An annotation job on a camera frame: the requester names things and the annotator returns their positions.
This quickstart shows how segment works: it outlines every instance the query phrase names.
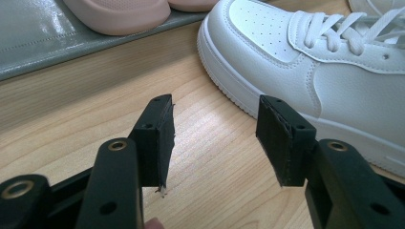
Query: metal grommet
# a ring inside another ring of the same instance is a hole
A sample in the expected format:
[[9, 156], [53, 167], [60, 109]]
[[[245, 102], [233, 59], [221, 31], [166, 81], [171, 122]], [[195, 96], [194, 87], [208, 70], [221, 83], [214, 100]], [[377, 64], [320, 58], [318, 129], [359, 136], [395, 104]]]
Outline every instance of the metal grommet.
[[339, 151], [339, 152], [346, 152], [349, 150], [349, 148], [345, 144], [342, 144], [337, 141], [329, 141], [328, 147], [333, 149], [334, 151]]
[[19, 180], [7, 187], [2, 193], [1, 197], [4, 199], [19, 198], [28, 193], [33, 187], [33, 181], [31, 180]]
[[120, 151], [122, 149], [125, 149], [125, 147], [127, 147], [127, 143], [126, 141], [123, 140], [118, 140], [118, 141], [114, 141], [112, 143], [110, 143], [110, 145], [108, 145], [108, 149], [110, 151]]

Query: white sneaker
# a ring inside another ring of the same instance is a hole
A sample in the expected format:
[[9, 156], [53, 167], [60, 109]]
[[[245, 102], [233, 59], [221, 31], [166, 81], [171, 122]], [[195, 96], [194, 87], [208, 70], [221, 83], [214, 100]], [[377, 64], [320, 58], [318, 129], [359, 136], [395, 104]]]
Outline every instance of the white sneaker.
[[368, 15], [382, 15], [388, 10], [405, 7], [405, 0], [349, 0], [352, 11]]
[[250, 115], [260, 94], [281, 98], [318, 139], [346, 141], [405, 177], [405, 23], [396, 17], [404, 10], [376, 20], [222, 0], [202, 22], [199, 53], [213, 81]]

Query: wooden floor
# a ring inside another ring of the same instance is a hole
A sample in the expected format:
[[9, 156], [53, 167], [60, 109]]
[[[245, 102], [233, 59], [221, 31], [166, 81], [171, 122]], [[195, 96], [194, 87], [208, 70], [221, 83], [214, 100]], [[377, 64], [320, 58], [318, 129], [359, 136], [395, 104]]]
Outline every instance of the wooden floor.
[[[269, 1], [296, 11], [350, 12], [345, 0]], [[176, 146], [165, 198], [144, 189], [145, 219], [166, 228], [311, 228], [304, 188], [280, 188], [256, 120], [211, 82], [197, 54], [200, 23], [0, 82], [0, 181], [51, 184], [127, 136], [149, 100], [172, 94]]]

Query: pink shoe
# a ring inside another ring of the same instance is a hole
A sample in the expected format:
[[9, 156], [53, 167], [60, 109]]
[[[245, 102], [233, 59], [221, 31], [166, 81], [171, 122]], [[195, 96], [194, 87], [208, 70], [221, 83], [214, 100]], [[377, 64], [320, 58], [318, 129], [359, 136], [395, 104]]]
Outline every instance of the pink shoe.
[[170, 7], [180, 11], [210, 11], [219, 0], [169, 0]]
[[148, 31], [170, 15], [166, 0], [64, 0], [81, 22], [107, 35]]

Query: shoelace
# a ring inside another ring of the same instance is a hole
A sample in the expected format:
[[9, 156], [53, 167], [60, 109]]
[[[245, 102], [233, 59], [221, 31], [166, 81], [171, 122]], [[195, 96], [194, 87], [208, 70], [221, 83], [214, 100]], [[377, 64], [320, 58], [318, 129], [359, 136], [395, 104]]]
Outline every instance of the shoelace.
[[359, 20], [367, 15], [364, 12], [351, 13], [347, 18], [344, 18], [340, 14], [334, 14], [327, 17], [326, 20], [326, 15], [323, 12], [317, 12], [312, 16], [304, 44], [308, 48], [312, 48], [317, 39], [325, 36], [328, 42], [328, 50], [337, 52], [343, 38], [348, 41], [353, 54], [361, 55], [364, 51], [365, 43], [374, 40], [394, 44], [399, 37], [405, 35], [403, 22], [399, 23], [402, 25], [396, 26], [395, 29], [379, 35], [404, 11], [405, 8], [390, 10], [382, 15], [370, 28], [366, 25], [366, 20]]

